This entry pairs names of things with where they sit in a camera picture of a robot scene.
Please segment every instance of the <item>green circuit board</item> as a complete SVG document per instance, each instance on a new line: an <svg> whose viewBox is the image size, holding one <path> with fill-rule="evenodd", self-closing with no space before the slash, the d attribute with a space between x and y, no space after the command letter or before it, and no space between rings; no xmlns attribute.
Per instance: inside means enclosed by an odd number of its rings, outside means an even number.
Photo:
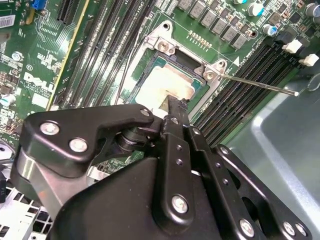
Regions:
<svg viewBox="0 0 320 240"><path fill-rule="evenodd" d="M294 37L303 38L314 52L320 44L319 26L305 15L307 3L303 0L248 0L244 4L199 0L190 1L186 7L185 0L79 0L74 6L72 1L47 0L42 9L35 9L35 2L0 0L0 93L2 99L10 101L9 105L0 105L0 137L14 147L22 122L31 113L113 104L136 37L135 53L145 37L164 21L172 24L172 39L201 61L213 64L226 60L225 73L229 75L237 74L262 45L267 37L263 33L265 24L275 26L278 32L290 27ZM66 22L59 17L62 3L73 10ZM263 4L260 16L249 16L248 8L253 3ZM204 23L208 12L215 16L210 24ZM225 24L220 33L215 28L218 20ZM227 38L227 29L233 34L232 40ZM236 44L240 36L244 42ZM158 53L147 49L141 55L124 82L120 99L123 103L137 102L144 87L142 80L153 71L150 66L155 62L158 68L170 65L176 74L194 81L189 112L196 108L190 120L197 124L228 81L221 80L204 104L197 106L210 89L206 81L197 79L189 71L194 69L186 70L168 55L159 64L159 56L155 60ZM296 67L291 69L277 84L288 82L296 71ZM268 95L261 104L272 97ZM250 111L251 116L258 109ZM223 139L230 139L241 126L234 127L235 131Z"/></svg>

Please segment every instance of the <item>mounting hole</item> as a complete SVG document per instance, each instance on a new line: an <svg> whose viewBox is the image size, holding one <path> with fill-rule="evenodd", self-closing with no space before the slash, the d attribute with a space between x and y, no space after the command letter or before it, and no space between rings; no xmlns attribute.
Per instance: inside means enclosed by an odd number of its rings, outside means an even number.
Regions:
<svg viewBox="0 0 320 240"><path fill-rule="evenodd" d="M258 32L257 31L252 31L250 38L255 39L258 36Z"/></svg>
<svg viewBox="0 0 320 240"><path fill-rule="evenodd" d="M169 30L169 29L170 29L170 26L169 26L167 23L165 23L165 24L163 24L163 28L164 28L165 30Z"/></svg>
<svg viewBox="0 0 320 240"><path fill-rule="evenodd" d="M222 180L222 182L223 182L226 186L229 185L229 181L228 181L227 179L225 179L225 178Z"/></svg>
<svg viewBox="0 0 320 240"><path fill-rule="evenodd" d="M176 149L177 149L178 151L182 151L182 146L177 145L177 146L176 146Z"/></svg>
<svg viewBox="0 0 320 240"><path fill-rule="evenodd" d="M177 159L175 163L179 166L182 166L184 164L184 162L181 159Z"/></svg>

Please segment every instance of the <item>electronic component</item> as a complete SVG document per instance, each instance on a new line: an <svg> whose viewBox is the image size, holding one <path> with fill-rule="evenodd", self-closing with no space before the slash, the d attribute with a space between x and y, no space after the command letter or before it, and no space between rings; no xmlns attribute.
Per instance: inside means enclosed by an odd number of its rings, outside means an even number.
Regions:
<svg viewBox="0 0 320 240"><path fill-rule="evenodd" d="M220 4L220 2L218 0L214 0L211 5L210 5L210 8L215 11L218 7L218 5Z"/></svg>
<svg viewBox="0 0 320 240"><path fill-rule="evenodd" d="M201 24L207 28L210 28L211 24L216 19L217 15L212 10L209 10L203 17Z"/></svg>
<svg viewBox="0 0 320 240"><path fill-rule="evenodd" d="M2 98L0 99L0 104L4 107L9 107L10 105L14 104L15 101L16 101L15 95L6 94L6 95L2 96Z"/></svg>
<svg viewBox="0 0 320 240"><path fill-rule="evenodd" d="M205 9L206 5L200 1L197 1L189 12L189 15L194 19L198 19Z"/></svg>
<svg viewBox="0 0 320 240"><path fill-rule="evenodd" d="M262 31L264 34L267 34L269 37L273 37L277 34L277 28L275 26L271 26L270 24L265 24L262 27Z"/></svg>
<svg viewBox="0 0 320 240"><path fill-rule="evenodd" d="M240 18L237 16L234 16L234 18L231 20L230 24L232 26L236 26L239 21L240 21Z"/></svg>
<svg viewBox="0 0 320 240"><path fill-rule="evenodd" d="M304 66L313 67L318 60L319 57L313 53L307 56L305 59L299 60L299 63Z"/></svg>
<svg viewBox="0 0 320 240"><path fill-rule="evenodd" d="M281 15L280 15L279 13L277 13L277 12L274 12L274 13L270 16L268 22L269 22L271 25L277 25L277 23L280 22L280 20L281 20Z"/></svg>
<svg viewBox="0 0 320 240"><path fill-rule="evenodd" d="M300 19L301 19L301 16L297 12L292 14L291 17L289 18L290 22L292 22L293 24L296 24L297 22L299 22Z"/></svg>
<svg viewBox="0 0 320 240"><path fill-rule="evenodd" d="M189 6L192 2L193 2L193 0L180 0L178 3L178 7L185 11L189 8Z"/></svg>
<svg viewBox="0 0 320 240"><path fill-rule="evenodd" d="M221 18L225 19L230 12L231 10L229 8L223 9L222 12L220 13Z"/></svg>
<svg viewBox="0 0 320 240"><path fill-rule="evenodd" d="M9 86L2 86L0 90L1 95L7 95L12 93L12 88Z"/></svg>
<svg viewBox="0 0 320 240"><path fill-rule="evenodd" d="M247 12L249 16L258 17L263 14L264 10L265 10L265 7L262 3L254 2L248 6Z"/></svg>
<svg viewBox="0 0 320 240"><path fill-rule="evenodd" d="M222 34L222 39L230 42L235 35L237 34L237 30L235 30L232 26L230 26L224 33Z"/></svg>
<svg viewBox="0 0 320 240"><path fill-rule="evenodd" d="M236 36L231 41L231 46L240 49L247 41L247 38L240 33L237 33Z"/></svg>
<svg viewBox="0 0 320 240"><path fill-rule="evenodd" d="M301 46L302 43L299 40L294 39L288 44L282 46L282 49L290 54L295 54L299 50L299 48L301 48Z"/></svg>
<svg viewBox="0 0 320 240"><path fill-rule="evenodd" d="M219 18L213 24L213 28L211 31L220 35L226 26L227 26L227 23L224 20L222 20L221 18Z"/></svg>
<svg viewBox="0 0 320 240"><path fill-rule="evenodd" d="M32 7L33 7L35 10L45 9L46 2L47 2L47 0L34 0L34 2L33 2L33 4L32 4Z"/></svg>
<svg viewBox="0 0 320 240"><path fill-rule="evenodd" d="M312 18L320 17L320 5L315 3L310 3L305 8L305 15Z"/></svg>
<svg viewBox="0 0 320 240"><path fill-rule="evenodd" d="M246 32L248 31L249 28L250 28L250 26L248 24L245 24L241 28L240 32L242 32L243 34L246 34Z"/></svg>
<svg viewBox="0 0 320 240"><path fill-rule="evenodd" d="M282 14L286 9L287 9L287 5L282 3L282 5L278 9L278 12Z"/></svg>
<svg viewBox="0 0 320 240"><path fill-rule="evenodd" d="M61 0L56 19L64 25L70 25L74 20L79 1Z"/></svg>
<svg viewBox="0 0 320 240"><path fill-rule="evenodd" d="M233 0L234 4L245 4L248 0Z"/></svg>
<svg viewBox="0 0 320 240"><path fill-rule="evenodd" d="M304 33L308 38L312 38L312 36L315 34L316 29L311 26L309 29Z"/></svg>

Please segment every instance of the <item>screw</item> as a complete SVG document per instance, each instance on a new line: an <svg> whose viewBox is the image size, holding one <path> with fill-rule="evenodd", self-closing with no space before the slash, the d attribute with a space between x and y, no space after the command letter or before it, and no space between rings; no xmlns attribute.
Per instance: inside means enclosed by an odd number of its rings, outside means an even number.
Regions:
<svg viewBox="0 0 320 240"><path fill-rule="evenodd" d="M60 128L53 122L45 122L40 125L40 130L46 135L56 135L57 133L59 133Z"/></svg>
<svg viewBox="0 0 320 240"><path fill-rule="evenodd" d="M169 50L169 44L165 41L161 41L158 44L158 49L160 52L166 53Z"/></svg>
<svg viewBox="0 0 320 240"><path fill-rule="evenodd" d="M185 214L188 211L188 204L182 197L175 195L172 197L172 206L180 214Z"/></svg>
<svg viewBox="0 0 320 240"><path fill-rule="evenodd" d="M72 151L77 153L83 153L88 149L87 143L80 138L72 139L69 142L69 147L71 148Z"/></svg>
<svg viewBox="0 0 320 240"><path fill-rule="evenodd" d="M228 154L228 150L225 147L222 146L220 149L224 154Z"/></svg>
<svg viewBox="0 0 320 240"><path fill-rule="evenodd" d="M198 129L196 129L196 128L193 129L193 132L194 132L195 134L197 134L197 135L201 135L201 132L200 132Z"/></svg>
<svg viewBox="0 0 320 240"><path fill-rule="evenodd" d="M254 237L255 231L254 231L254 228L252 227L252 225L250 224L250 222L248 222L245 219L241 219L240 220L240 227L245 235L247 235L250 238Z"/></svg>
<svg viewBox="0 0 320 240"><path fill-rule="evenodd" d="M290 234L291 236L296 235L294 228L291 226L290 223L288 223L287 221L285 221L283 223L284 229L288 232L288 234Z"/></svg>
<svg viewBox="0 0 320 240"><path fill-rule="evenodd" d="M301 226L299 223L296 223L295 224L295 227L299 230L299 232L303 235L303 236L307 236L307 232L306 230L304 229L303 226Z"/></svg>
<svg viewBox="0 0 320 240"><path fill-rule="evenodd" d="M140 110L140 112L141 112L143 115L147 116L147 117L150 116L150 113L149 113L148 110L146 110L146 109L142 109L142 110Z"/></svg>
<svg viewBox="0 0 320 240"><path fill-rule="evenodd" d="M174 122L174 123L177 124L177 125L179 124L178 119L176 119L175 117L172 117L172 118L171 118L171 121Z"/></svg>

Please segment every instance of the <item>robotic arm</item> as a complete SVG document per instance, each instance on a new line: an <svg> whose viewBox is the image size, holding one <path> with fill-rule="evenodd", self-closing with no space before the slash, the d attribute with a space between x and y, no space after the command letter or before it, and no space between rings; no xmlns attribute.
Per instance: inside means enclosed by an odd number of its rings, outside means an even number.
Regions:
<svg viewBox="0 0 320 240"><path fill-rule="evenodd" d="M11 181L54 219L50 240L311 240L226 146L210 148L168 96L164 119L139 104L41 112L23 123ZM90 166L144 158L88 186Z"/></svg>

